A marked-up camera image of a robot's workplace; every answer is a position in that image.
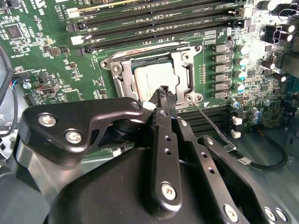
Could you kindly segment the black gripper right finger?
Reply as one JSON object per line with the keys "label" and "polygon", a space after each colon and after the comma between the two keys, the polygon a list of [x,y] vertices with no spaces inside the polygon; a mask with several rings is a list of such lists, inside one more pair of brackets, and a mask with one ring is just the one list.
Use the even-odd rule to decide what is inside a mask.
{"label": "black gripper right finger", "polygon": [[288,212],[212,137],[195,137],[176,115],[168,94],[172,127],[182,160],[183,205],[171,224],[289,224]]}

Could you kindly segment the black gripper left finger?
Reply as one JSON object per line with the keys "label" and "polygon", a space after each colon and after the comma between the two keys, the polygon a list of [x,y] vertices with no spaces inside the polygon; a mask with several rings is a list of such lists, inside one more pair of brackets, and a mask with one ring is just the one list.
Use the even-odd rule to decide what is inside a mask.
{"label": "black gripper left finger", "polygon": [[178,136],[168,87],[149,102],[111,98],[26,109],[20,165],[52,205],[65,186],[130,149],[149,150],[147,211],[182,207]]}

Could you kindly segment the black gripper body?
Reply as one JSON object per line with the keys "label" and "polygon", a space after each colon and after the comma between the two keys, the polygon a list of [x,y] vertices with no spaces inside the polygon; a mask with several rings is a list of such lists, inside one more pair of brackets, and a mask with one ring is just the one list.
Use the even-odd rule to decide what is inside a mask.
{"label": "black gripper body", "polygon": [[[130,149],[80,178],[58,194],[48,215],[50,224],[159,224],[147,212],[149,150]],[[180,164],[182,207],[166,224],[216,224],[196,170]]]}

